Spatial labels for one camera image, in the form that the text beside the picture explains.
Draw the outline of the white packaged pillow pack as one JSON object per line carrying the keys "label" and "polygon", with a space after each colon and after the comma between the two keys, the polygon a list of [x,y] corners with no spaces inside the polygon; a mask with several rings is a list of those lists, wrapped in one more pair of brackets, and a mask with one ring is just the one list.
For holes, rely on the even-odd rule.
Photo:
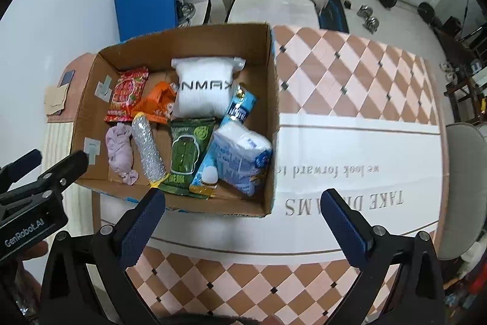
{"label": "white packaged pillow pack", "polygon": [[174,112],[178,118],[222,119],[233,92],[233,75],[246,60],[239,57],[173,58],[178,83]]}

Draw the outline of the small blue card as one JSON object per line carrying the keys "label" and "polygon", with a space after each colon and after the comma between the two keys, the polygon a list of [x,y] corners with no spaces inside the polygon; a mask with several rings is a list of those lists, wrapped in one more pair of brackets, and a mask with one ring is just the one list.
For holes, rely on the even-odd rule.
{"label": "small blue card", "polygon": [[64,85],[69,85],[73,80],[74,74],[75,74],[74,70],[69,70],[69,71],[65,72],[60,83],[59,83],[59,86],[61,87]]}

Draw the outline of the purple plush cloth toy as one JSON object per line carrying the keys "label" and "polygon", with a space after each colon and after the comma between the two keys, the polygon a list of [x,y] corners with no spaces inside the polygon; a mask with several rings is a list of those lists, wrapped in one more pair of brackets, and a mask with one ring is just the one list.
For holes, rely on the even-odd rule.
{"label": "purple plush cloth toy", "polygon": [[134,155],[131,136],[131,126],[123,123],[110,127],[105,136],[109,166],[126,185],[134,185],[139,179],[139,173],[132,168]]}

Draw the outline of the chrome dumbbells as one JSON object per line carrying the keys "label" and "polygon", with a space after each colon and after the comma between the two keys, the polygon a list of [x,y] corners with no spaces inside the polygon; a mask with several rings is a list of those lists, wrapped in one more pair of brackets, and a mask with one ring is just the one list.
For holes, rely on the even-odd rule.
{"label": "chrome dumbbells", "polygon": [[373,13],[373,9],[368,5],[361,5],[357,11],[357,15],[364,20],[364,28],[371,34],[375,34],[378,31],[380,25],[379,20],[375,16],[373,16]]}

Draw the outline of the blue black weight bench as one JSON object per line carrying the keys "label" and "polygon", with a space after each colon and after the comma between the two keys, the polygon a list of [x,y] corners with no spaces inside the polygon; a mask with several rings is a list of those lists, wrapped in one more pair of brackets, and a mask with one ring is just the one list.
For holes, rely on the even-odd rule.
{"label": "blue black weight bench", "polygon": [[349,33],[348,21],[341,0],[328,0],[319,15],[320,29]]}

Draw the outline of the open cardboard box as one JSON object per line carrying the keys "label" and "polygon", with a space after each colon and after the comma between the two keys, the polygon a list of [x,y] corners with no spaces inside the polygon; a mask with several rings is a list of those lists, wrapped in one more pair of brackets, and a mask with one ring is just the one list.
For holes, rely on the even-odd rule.
{"label": "open cardboard box", "polygon": [[[265,217],[272,212],[275,183],[274,160],[276,158],[276,132],[278,131],[278,78],[274,62],[274,41],[272,29],[264,23],[221,24],[190,26],[165,30],[159,33],[133,38],[100,50],[93,59],[85,78],[81,99],[73,122],[71,153],[83,149],[90,164],[87,171],[76,183],[89,190],[107,194],[120,199],[140,201],[149,191],[149,181],[144,174],[141,155],[137,145],[130,139],[134,153],[133,168],[139,173],[134,185],[127,185],[113,171],[108,161],[106,133],[113,123],[105,122],[110,101],[116,93],[115,86],[123,72],[140,67],[149,70],[142,98],[147,97],[157,83],[179,83],[179,76],[172,66],[176,58],[242,58],[245,66],[235,72],[230,83],[226,83],[232,97],[234,86],[238,83],[257,97],[257,103],[243,123],[247,129],[265,136],[273,146],[272,159],[264,181],[263,176],[254,177],[261,185],[260,191],[247,196],[225,181],[218,181],[209,198],[203,196],[182,196],[168,194],[166,206],[170,210],[191,213],[222,214],[247,217]],[[110,99],[102,99],[96,89],[102,83],[110,83]],[[187,120],[214,118],[213,129],[218,129],[221,119],[216,116],[186,117],[173,116],[169,124],[150,122],[154,141],[162,157],[165,168],[170,172],[172,160],[184,159],[196,154],[196,149],[185,148],[182,154],[173,154],[174,124],[189,124]]]}

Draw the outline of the orange snack bag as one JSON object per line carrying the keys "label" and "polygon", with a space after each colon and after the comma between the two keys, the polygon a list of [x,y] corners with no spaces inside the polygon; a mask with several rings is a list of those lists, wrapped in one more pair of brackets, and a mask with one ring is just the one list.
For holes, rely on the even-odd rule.
{"label": "orange snack bag", "polygon": [[144,114],[149,122],[166,125],[172,118],[176,96],[171,83],[159,82],[135,105],[131,116],[134,119]]}

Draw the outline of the checkered tablecloth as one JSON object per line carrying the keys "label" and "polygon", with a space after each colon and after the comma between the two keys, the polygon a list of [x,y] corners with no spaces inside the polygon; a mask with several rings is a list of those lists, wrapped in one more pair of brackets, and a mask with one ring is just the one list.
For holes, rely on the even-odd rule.
{"label": "checkered tablecloth", "polygon": [[174,80],[172,60],[196,55],[245,60],[238,79],[258,99],[247,126],[275,145],[272,196],[168,196],[128,270],[153,312],[324,323],[357,277],[320,214],[328,188],[391,233],[438,234],[446,119],[423,52],[309,27],[200,26],[99,51],[94,85],[139,66]]}

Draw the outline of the red snack bag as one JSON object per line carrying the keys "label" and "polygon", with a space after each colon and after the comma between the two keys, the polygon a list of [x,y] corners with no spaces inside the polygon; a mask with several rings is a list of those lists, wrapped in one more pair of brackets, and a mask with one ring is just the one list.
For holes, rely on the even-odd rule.
{"label": "red snack bag", "polygon": [[141,101],[148,77],[149,70],[146,67],[131,69],[120,75],[113,89],[110,106],[104,118],[105,122],[118,123],[133,120],[132,112]]}

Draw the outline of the light blue long snack bar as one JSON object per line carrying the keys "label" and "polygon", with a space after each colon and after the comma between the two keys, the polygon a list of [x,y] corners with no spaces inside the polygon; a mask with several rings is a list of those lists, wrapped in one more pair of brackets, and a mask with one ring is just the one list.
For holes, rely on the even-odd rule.
{"label": "light blue long snack bar", "polygon": [[206,154],[189,186],[190,193],[204,197],[214,194],[223,174],[219,158],[235,147],[234,136],[244,126],[256,102],[257,98],[242,83],[235,86],[224,118],[212,134]]}

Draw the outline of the yellow silver scouring sponge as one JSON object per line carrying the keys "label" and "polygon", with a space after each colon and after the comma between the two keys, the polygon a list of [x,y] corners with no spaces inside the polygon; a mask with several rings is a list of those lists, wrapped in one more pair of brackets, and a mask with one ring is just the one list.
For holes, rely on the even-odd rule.
{"label": "yellow silver scouring sponge", "polygon": [[168,178],[168,172],[157,148],[152,129],[145,113],[139,112],[132,120],[132,135],[139,151],[144,174],[153,188]]}

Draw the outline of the blue white tissue pack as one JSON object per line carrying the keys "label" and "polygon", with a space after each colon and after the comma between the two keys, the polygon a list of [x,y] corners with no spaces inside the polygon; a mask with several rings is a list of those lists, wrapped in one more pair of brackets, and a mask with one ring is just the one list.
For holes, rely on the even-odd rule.
{"label": "blue white tissue pack", "polygon": [[272,158],[272,143],[263,135],[243,126],[234,136],[235,147],[219,158],[223,182],[246,196],[262,191]]}

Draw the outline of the short barbell on floor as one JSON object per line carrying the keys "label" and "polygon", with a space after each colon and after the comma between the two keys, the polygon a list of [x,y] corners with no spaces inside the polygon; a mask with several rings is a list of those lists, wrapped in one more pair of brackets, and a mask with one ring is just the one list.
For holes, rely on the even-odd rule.
{"label": "short barbell on floor", "polygon": [[434,8],[427,2],[420,2],[419,4],[407,0],[378,0],[379,3],[386,9],[395,7],[398,3],[412,7],[416,10],[422,20],[431,25],[436,16]]}

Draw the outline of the green snack packet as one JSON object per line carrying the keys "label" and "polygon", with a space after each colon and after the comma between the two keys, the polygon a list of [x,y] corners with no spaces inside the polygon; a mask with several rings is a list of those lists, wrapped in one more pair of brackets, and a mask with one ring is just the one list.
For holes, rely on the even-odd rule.
{"label": "green snack packet", "polygon": [[215,118],[175,119],[169,124],[172,137],[168,178],[159,186],[165,193],[197,196],[189,186],[205,156]]}

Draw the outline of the beige paper piece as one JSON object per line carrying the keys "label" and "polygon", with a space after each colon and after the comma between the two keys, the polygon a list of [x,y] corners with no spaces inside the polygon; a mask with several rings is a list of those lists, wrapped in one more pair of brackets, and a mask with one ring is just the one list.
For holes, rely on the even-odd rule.
{"label": "beige paper piece", "polygon": [[47,87],[44,91],[44,113],[47,116],[63,111],[67,100],[69,84]]}

